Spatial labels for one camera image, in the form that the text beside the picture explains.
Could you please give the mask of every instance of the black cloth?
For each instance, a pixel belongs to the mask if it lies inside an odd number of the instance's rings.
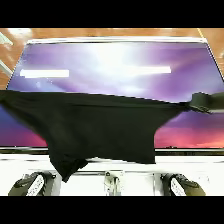
[[[100,94],[0,91],[0,104],[46,140],[67,182],[87,158],[155,163],[154,134],[189,103]]]

